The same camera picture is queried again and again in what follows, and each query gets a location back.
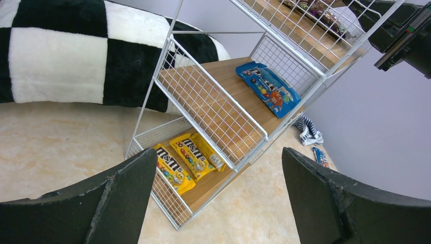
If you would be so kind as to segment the yellow candy bag front up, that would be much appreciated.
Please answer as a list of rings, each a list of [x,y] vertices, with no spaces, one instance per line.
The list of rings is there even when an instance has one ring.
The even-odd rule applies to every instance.
[[[195,180],[199,181],[202,177],[209,174],[209,172],[215,170],[204,154],[192,141],[190,133],[186,133],[172,139],[169,144],[186,163]]]

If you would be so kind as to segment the yellow candy bag up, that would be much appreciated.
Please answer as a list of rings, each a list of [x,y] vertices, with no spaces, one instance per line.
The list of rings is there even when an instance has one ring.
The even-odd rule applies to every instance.
[[[209,172],[215,170],[204,154],[192,141],[190,133],[186,133],[172,139],[169,144],[186,163],[195,180],[199,181],[202,177],[209,174]]]
[[[182,195],[196,186],[195,181],[180,166],[178,161],[168,152],[164,145],[159,143],[154,149],[158,156],[157,167],[179,195]]]

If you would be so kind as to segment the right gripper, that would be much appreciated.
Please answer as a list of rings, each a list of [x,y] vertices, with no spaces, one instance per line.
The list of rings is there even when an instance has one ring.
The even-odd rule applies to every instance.
[[[370,30],[395,1],[344,1],[364,31]],[[406,62],[430,79],[430,2],[402,3],[368,38],[382,54],[375,67],[388,71]]]

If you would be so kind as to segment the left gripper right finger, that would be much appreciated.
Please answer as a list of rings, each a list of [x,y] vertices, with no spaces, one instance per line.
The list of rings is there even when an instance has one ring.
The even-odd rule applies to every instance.
[[[282,167],[301,243],[430,243],[430,201],[364,184],[291,147]]]

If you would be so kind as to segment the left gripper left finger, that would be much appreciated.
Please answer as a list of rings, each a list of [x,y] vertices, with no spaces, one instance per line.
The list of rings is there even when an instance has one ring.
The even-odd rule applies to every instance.
[[[1,203],[1,243],[137,243],[157,168],[147,148],[36,199]]]

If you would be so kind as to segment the blue candy bag floor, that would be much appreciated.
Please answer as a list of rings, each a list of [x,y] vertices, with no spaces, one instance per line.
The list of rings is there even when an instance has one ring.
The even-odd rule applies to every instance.
[[[255,61],[235,68],[236,74],[278,118],[283,118],[301,101],[300,95],[272,68]]]

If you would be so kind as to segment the yellow candy bag back up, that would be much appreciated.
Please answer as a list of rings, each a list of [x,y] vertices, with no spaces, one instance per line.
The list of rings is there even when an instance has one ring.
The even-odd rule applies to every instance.
[[[182,195],[196,186],[195,181],[180,166],[178,161],[168,152],[164,145],[159,143],[154,149],[158,156],[157,167],[179,195]]]

